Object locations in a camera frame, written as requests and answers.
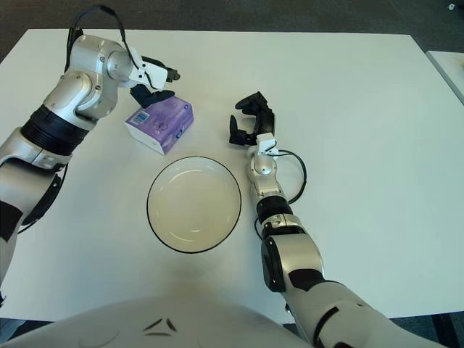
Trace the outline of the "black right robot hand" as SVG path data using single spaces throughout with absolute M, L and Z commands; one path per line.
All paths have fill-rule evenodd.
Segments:
M 267 99 L 259 92 L 238 101 L 235 109 L 241 110 L 244 115 L 254 116 L 255 124 L 252 133 L 238 129 L 236 118 L 231 115 L 229 122 L 229 143 L 239 146 L 254 146 L 257 136 L 265 133 L 275 134 L 276 116 L 268 106 Z

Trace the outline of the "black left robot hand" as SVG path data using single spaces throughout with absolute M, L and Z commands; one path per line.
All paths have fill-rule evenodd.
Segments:
M 142 56 L 141 66 L 145 69 L 144 80 L 148 82 L 154 92 L 150 92 L 145 84 L 137 84 L 130 89 L 131 96 L 146 109 L 152 104 L 162 102 L 175 96 L 174 91 L 164 89 L 166 82 L 172 83 L 174 80 L 179 80 L 180 75 L 177 70 L 165 66 L 162 62 L 156 59 Z

